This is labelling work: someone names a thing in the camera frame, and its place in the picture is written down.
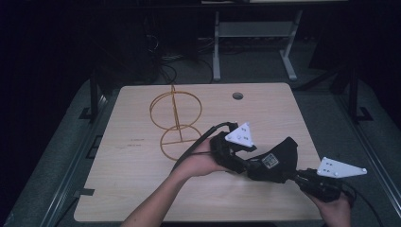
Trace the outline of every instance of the white triangular marker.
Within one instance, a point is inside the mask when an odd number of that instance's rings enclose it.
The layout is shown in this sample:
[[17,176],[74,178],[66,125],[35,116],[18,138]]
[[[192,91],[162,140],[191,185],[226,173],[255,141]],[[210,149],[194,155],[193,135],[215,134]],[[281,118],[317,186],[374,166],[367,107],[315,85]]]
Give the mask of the white triangular marker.
[[345,178],[367,174],[366,168],[351,166],[324,157],[318,168],[318,175],[330,178]]
[[253,141],[251,137],[250,123],[246,122],[236,130],[230,132],[225,136],[228,142],[239,144],[248,148],[253,146]]

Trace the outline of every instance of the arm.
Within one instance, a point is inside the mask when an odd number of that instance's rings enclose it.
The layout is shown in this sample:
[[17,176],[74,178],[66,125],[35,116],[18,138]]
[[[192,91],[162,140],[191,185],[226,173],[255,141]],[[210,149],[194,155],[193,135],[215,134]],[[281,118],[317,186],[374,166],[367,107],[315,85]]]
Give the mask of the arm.
[[351,206],[348,197],[341,193],[336,201],[323,202],[306,194],[319,208],[328,227],[351,227]]
[[[210,144],[207,139],[194,152],[209,150]],[[226,169],[216,164],[209,154],[189,156],[126,218],[122,226],[160,226],[186,181],[191,177],[222,170]]]

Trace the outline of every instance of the cable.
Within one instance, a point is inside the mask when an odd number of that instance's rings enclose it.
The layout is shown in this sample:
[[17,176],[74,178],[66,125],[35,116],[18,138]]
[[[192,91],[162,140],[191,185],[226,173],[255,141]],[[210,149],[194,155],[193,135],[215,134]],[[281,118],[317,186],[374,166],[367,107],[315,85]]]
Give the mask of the cable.
[[159,40],[158,40],[157,37],[154,36],[154,35],[147,35],[147,37],[148,37],[148,38],[154,39],[155,42],[156,42],[156,44],[154,45],[154,47],[152,47],[152,49],[149,50],[151,53],[154,53],[154,52],[157,50],[157,47],[159,47]]
[[350,187],[350,188],[353,190],[354,195],[350,195],[349,192],[345,191],[345,190],[342,190],[342,192],[344,192],[345,195],[347,195],[349,197],[352,196],[352,199],[353,199],[352,204],[351,204],[351,208],[352,208],[354,206],[355,201],[357,200],[357,191],[354,187]]
[[[181,57],[179,57],[179,58],[174,58],[174,59],[171,59],[171,60],[166,61],[165,63],[162,64],[162,66],[169,67],[169,68],[173,69],[173,70],[176,72],[176,70],[175,70],[173,67],[167,65],[168,63],[172,63],[172,62],[175,62],[175,61],[192,61],[192,59],[188,59],[188,58],[186,58],[186,57],[184,57],[184,56],[181,56]],[[210,78],[210,80],[209,80],[209,83],[213,83],[213,68],[212,68],[212,66],[210,65],[210,63],[208,63],[207,61],[202,60],[202,59],[197,59],[197,61],[203,62],[203,63],[206,64],[206,66],[209,68],[210,73],[211,73],[211,78]]]
[[[177,70],[175,68],[173,68],[170,65],[166,65],[166,64],[162,64],[162,67],[160,68],[160,73],[162,74],[162,76],[165,78],[166,84],[171,84],[175,82],[175,79],[177,78]],[[167,67],[169,69],[171,69],[174,72],[174,77],[173,79],[170,78],[170,76],[168,75],[168,73],[163,69],[163,67]]]
[[200,53],[200,54],[210,53],[211,50],[213,50],[213,47],[214,47],[214,44],[215,44],[214,39],[212,39],[212,38],[204,38],[202,40],[205,40],[208,43],[206,43],[205,45],[202,45],[201,47],[199,47],[198,48],[198,53]]
[[347,185],[348,187],[350,187],[351,189],[354,190],[354,193],[359,194],[359,196],[366,202],[366,204],[369,206],[369,208],[371,208],[372,212],[374,213],[378,224],[383,227],[383,222],[380,219],[380,216],[378,215],[378,213],[376,212],[375,208],[372,206],[372,204],[362,195],[360,194],[360,192],[358,192],[352,185],[350,185],[348,182],[342,181],[345,185]]
[[223,127],[223,126],[228,126],[229,129],[236,126],[236,123],[231,123],[231,122],[223,122],[220,123],[216,126],[213,126],[212,128],[210,128],[207,132],[205,132],[197,141],[195,141],[194,144],[191,145],[191,147],[189,147],[189,149],[183,153],[183,155],[177,160],[177,162],[175,163],[174,167],[171,169],[171,172],[180,165],[180,163],[185,160],[188,156],[192,155],[192,152],[203,142],[207,139],[207,137],[209,137],[210,135],[212,135],[215,131],[217,131],[219,128]]
[[[221,51],[219,52],[222,55],[237,55],[245,52],[245,46],[243,41],[242,42],[232,42],[231,40],[221,42]],[[235,51],[235,46],[239,46],[240,50]]]
[[211,154],[211,153],[216,153],[216,150],[211,150],[211,151],[202,151],[202,152],[196,152],[196,153],[191,153],[190,155],[202,155],[202,154]]

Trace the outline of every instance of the hole in table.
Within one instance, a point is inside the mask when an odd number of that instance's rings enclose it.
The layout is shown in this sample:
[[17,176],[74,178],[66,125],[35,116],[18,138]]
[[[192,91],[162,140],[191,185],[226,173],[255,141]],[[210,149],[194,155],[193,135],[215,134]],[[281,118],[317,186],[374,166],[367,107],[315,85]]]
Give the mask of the hole in table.
[[241,100],[244,97],[244,95],[242,95],[242,93],[233,93],[233,98],[235,100]]

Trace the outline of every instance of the person's left hand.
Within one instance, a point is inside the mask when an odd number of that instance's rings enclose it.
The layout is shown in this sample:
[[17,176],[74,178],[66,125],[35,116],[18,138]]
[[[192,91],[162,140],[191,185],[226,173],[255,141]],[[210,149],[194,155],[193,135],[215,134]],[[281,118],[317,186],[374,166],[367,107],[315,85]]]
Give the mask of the person's left hand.
[[[210,139],[203,141],[193,153],[210,151]],[[188,156],[173,171],[184,178],[205,176],[215,171],[227,171],[228,169],[218,165],[209,153],[193,154]]]

